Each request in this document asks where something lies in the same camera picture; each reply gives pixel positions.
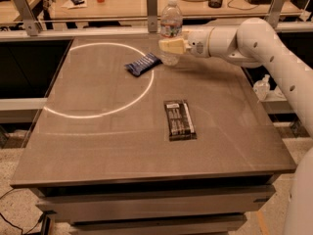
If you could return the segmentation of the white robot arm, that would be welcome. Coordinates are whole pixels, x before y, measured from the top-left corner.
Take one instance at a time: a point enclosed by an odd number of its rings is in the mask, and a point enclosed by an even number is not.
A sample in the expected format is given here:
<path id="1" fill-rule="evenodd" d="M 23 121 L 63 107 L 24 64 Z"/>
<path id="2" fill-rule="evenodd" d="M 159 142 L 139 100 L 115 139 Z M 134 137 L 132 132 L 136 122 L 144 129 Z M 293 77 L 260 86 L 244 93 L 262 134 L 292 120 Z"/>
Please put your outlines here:
<path id="1" fill-rule="evenodd" d="M 161 39 L 158 46 L 170 54 L 218 57 L 246 68 L 266 68 L 313 137 L 313 70 L 285 46 L 264 20 L 189 27 L 181 36 Z M 283 234 L 313 235 L 313 148 L 302 157 L 294 173 Z"/>

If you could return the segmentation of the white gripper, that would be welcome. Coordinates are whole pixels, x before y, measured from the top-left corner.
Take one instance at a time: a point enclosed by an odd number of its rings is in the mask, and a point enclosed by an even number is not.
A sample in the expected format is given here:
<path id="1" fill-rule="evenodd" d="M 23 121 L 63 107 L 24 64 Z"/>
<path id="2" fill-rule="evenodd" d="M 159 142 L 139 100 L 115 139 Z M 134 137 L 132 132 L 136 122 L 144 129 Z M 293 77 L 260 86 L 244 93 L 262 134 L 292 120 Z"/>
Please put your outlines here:
<path id="1" fill-rule="evenodd" d="M 161 39 L 158 47 L 161 51 L 171 54 L 184 54 L 190 49 L 195 57 L 208 58 L 210 30 L 182 31 L 183 38 Z"/>

